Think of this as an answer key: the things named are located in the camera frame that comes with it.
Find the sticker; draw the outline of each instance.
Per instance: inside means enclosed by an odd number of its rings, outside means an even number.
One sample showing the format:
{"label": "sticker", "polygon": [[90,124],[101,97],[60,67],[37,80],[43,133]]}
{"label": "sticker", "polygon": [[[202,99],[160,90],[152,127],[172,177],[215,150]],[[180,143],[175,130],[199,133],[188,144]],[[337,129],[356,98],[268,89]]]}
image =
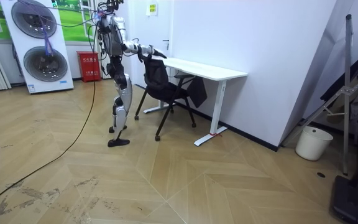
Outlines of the sticker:
{"label": "sticker", "polygon": [[27,85],[27,87],[28,87],[30,93],[35,92],[35,87],[34,87],[34,85]]}
{"label": "sticker", "polygon": [[151,0],[147,4],[146,16],[156,16],[157,15],[158,4],[156,1]]}

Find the metal pole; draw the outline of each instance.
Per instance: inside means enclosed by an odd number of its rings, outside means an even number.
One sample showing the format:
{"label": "metal pole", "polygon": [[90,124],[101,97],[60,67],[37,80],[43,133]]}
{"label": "metal pole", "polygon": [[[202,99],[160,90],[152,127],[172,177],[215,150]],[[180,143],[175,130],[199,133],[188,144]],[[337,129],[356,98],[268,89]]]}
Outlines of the metal pole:
{"label": "metal pole", "polygon": [[[352,15],[346,16],[346,45],[345,45],[345,86],[349,87],[351,82],[352,66]],[[345,95],[345,120],[343,138],[343,174],[347,175],[347,154],[349,150],[349,95]]]}

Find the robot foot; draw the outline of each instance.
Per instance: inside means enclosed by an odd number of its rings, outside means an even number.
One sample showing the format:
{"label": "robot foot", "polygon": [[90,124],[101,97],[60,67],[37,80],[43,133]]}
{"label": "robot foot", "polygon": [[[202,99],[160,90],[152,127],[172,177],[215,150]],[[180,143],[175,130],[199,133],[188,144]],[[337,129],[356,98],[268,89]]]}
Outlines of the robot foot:
{"label": "robot foot", "polygon": [[129,144],[129,140],[126,140],[126,139],[116,139],[116,140],[110,140],[108,143],[107,143],[107,146],[108,147],[114,147],[114,146],[125,146],[125,145],[128,145]]}
{"label": "robot foot", "polygon": [[109,133],[114,133],[114,128],[112,126],[109,128]]}

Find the fire extinguisher box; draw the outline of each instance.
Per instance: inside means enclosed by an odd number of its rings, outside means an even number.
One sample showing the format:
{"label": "fire extinguisher box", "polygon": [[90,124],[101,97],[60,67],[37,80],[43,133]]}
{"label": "fire extinguisher box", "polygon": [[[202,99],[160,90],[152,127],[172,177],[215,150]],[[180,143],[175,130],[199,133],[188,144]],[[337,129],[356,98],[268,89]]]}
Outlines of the fire extinguisher box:
{"label": "fire extinguisher box", "polygon": [[77,51],[83,82],[100,80],[98,53]]}

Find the humanoid robot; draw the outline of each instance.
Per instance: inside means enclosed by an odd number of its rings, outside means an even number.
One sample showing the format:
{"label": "humanoid robot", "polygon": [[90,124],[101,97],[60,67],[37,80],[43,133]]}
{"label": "humanoid robot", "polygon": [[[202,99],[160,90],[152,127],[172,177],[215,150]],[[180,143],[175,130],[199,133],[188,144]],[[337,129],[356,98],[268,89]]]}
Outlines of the humanoid robot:
{"label": "humanoid robot", "polygon": [[109,147],[129,144],[129,140],[120,138],[122,130],[126,129],[125,123],[132,101],[131,79],[124,73],[124,67],[121,63],[123,54],[137,54],[140,62],[142,62],[142,54],[166,58],[161,51],[151,45],[142,45],[127,39],[125,20],[114,13],[114,10],[118,10],[118,5],[123,2],[123,0],[108,0],[106,3],[99,4],[99,7],[104,6],[104,9],[106,9],[98,22],[99,44],[103,43],[104,50],[110,58],[110,63],[107,64],[106,70],[114,79],[119,93],[119,96],[114,98],[112,107],[113,126],[109,128],[109,133],[115,133],[115,135],[108,142]]}

